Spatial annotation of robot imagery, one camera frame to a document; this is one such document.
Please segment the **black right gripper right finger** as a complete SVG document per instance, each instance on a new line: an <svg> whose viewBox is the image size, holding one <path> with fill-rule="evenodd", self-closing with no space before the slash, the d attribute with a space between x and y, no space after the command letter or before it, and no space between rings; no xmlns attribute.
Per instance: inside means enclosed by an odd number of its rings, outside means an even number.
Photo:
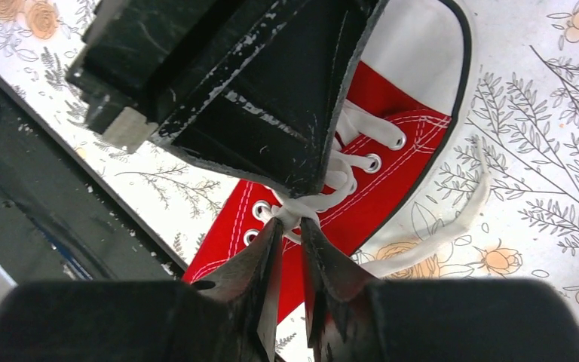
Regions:
<svg viewBox="0 0 579 362"><path fill-rule="evenodd" d="M325 236L300 222L308 347L316 361L383 361L367 286L376 281Z"/></svg>

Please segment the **red canvas sneaker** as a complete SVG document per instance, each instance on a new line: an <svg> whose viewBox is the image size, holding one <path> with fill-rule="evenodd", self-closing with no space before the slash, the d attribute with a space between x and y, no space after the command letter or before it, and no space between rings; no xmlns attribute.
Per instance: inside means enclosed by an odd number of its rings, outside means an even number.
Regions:
<svg viewBox="0 0 579 362"><path fill-rule="evenodd" d="M332 144L334 162L316 203L285 202L268 187L241 180L203 240L184 280L193 284L245 250L273 216L296 221L303 210L340 251L359 255L379 278L444 275L438 253L463 235L482 209L491 179L480 178L463 210L429 235L407 235L401 208L430 187L446 144L463 124L472 84L473 25L462 1L391 1L356 68Z"/></svg>

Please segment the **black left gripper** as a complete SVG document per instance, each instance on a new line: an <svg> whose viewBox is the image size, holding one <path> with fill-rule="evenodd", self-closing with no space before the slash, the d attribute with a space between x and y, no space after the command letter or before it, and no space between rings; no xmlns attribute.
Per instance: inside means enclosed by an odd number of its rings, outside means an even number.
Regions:
<svg viewBox="0 0 579 362"><path fill-rule="evenodd" d="M322 188L384 1L101 1L66 80L84 124L290 197Z"/></svg>

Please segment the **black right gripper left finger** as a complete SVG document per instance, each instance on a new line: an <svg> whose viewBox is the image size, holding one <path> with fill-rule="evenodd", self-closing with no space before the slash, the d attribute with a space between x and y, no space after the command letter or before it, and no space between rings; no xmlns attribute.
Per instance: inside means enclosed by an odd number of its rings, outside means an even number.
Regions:
<svg viewBox="0 0 579 362"><path fill-rule="evenodd" d="M283 224L270 219L250 244L192 283L205 303L198 361L273 361L283 257Z"/></svg>

